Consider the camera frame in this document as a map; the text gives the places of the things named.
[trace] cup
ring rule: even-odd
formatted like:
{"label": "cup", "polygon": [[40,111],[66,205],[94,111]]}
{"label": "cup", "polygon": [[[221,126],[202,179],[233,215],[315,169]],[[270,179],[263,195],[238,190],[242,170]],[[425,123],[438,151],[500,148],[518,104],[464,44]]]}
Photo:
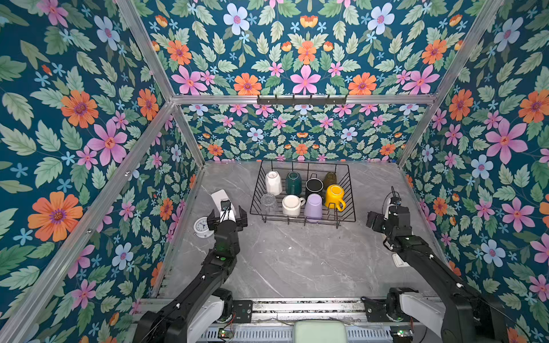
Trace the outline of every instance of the cup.
{"label": "cup", "polygon": [[330,187],[333,184],[336,184],[337,182],[338,182],[338,178],[335,175],[335,173],[332,173],[332,172],[327,173],[326,176],[324,177],[324,181],[322,181],[322,183],[324,184],[324,190],[328,189],[328,187]]}
{"label": "cup", "polygon": [[322,197],[316,193],[309,195],[305,205],[305,217],[308,222],[317,222],[322,219]]}
{"label": "cup", "polygon": [[297,195],[286,195],[282,199],[282,212],[288,217],[298,217],[303,205],[305,205],[305,198],[300,198]]}
{"label": "cup", "polygon": [[324,205],[329,209],[333,209],[335,205],[335,208],[337,208],[339,212],[343,212],[347,207],[347,204],[343,201],[344,195],[345,191],[343,188],[337,184],[332,184],[326,190],[326,202]]}
{"label": "cup", "polygon": [[265,187],[267,193],[272,195],[279,195],[282,193],[282,181],[280,175],[276,171],[270,171],[265,176]]}
{"label": "cup", "polygon": [[301,195],[301,175],[298,172],[291,171],[286,176],[286,194]]}
{"label": "cup", "polygon": [[307,199],[309,198],[309,195],[314,194],[314,193],[322,196],[322,189],[324,188],[324,184],[322,183],[322,181],[320,181],[318,178],[316,178],[315,173],[311,174],[311,176],[313,176],[313,175],[315,177],[311,177],[305,183],[305,198],[307,198]]}
{"label": "cup", "polygon": [[265,193],[261,196],[261,211],[264,215],[274,215],[276,213],[276,198],[270,193]]}

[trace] dark green cup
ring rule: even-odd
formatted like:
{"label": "dark green cup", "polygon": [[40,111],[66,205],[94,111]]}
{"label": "dark green cup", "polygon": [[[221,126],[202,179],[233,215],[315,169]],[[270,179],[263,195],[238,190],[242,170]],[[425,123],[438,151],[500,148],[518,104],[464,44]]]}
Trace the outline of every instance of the dark green cup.
{"label": "dark green cup", "polygon": [[291,171],[286,176],[286,194],[301,195],[301,175],[298,172]]}

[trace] wire basket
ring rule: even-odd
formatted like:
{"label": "wire basket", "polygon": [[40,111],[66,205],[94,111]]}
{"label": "wire basket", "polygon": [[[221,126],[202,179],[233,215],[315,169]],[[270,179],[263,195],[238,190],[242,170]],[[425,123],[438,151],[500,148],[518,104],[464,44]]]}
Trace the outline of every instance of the wire basket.
{"label": "wire basket", "polygon": [[[276,210],[274,214],[266,214],[264,207],[261,204],[261,197],[267,193],[267,188],[265,185],[265,177],[270,171],[276,171],[280,175],[282,180],[282,193],[277,195],[275,198],[277,200]],[[327,208],[322,205],[322,218],[320,219],[307,219],[305,217],[304,211],[305,206],[302,206],[300,213],[296,217],[290,217],[285,215],[282,212],[282,199],[287,195],[286,194],[286,175],[292,171],[298,172],[301,174],[301,193],[305,194],[305,184],[306,181],[311,178],[312,175],[318,177],[320,180],[324,179],[324,176],[328,172],[335,173],[337,177],[337,185],[341,186],[345,191],[343,200],[346,202],[346,208],[340,212],[335,208],[335,204],[330,204],[333,208]],[[323,190],[322,199],[325,199],[325,190]],[[349,171],[349,166],[345,164],[338,163],[321,163],[321,162],[286,162],[286,161],[262,161],[259,168],[259,175],[257,176],[257,182],[255,184],[254,197],[251,201],[250,207],[251,215],[261,216],[263,222],[270,221],[284,221],[288,222],[301,222],[303,225],[307,223],[311,224],[323,224],[323,225],[335,225],[336,228],[339,227],[341,222],[356,222],[355,215],[355,204],[352,198],[352,186],[351,186],[351,173]]]}

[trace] white mug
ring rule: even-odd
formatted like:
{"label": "white mug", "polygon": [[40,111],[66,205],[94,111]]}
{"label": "white mug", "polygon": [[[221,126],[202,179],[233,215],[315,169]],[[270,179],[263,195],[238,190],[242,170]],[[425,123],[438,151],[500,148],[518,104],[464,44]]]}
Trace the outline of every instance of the white mug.
{"label": "white mug", "polygon": [[272,195],[279,195],[282,193],[282,181],[280,180],[280,175],[276,171],[270,171],[265,176],[265,186],[267,188],[267,193]]}
{"label": "white mug", "polygon": [[282,212],[289,217],[297,217],[303,205],[305,205],[305,198],[299,198],[297,195],[286,195],[282,199]]}

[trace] floral wallpaper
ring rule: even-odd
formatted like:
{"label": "floral wallpaper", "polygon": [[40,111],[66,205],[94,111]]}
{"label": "floral wallpaper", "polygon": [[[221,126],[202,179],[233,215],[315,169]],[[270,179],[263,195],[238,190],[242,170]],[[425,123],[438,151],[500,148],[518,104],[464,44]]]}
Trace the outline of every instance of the floral wallpaper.
{"label": "floral wallpaper", "polygon": [[[3,2],[0,35],[9,47],[0,53],[3,325],[163,99],[111,1]],[[28,341],[120,336],[156,282],[193,180],[190,160],[170,119]]]}
{"label": "floral wallpaper", "polygon": [[549,336],[549,8],[506,1],[406,164],[454,272],[494,294],[510,342]]}
{"label": "floral wallpaper", "polygon": [[206,160],[396,160],[425,106],[183,107]]}
{"label": "floral wallpaper", "polygon": [[[136,7],[180,94],[368,95],[433,93],[483,3],[157,0]],[[469,78],[463,70],[460,80]]]}

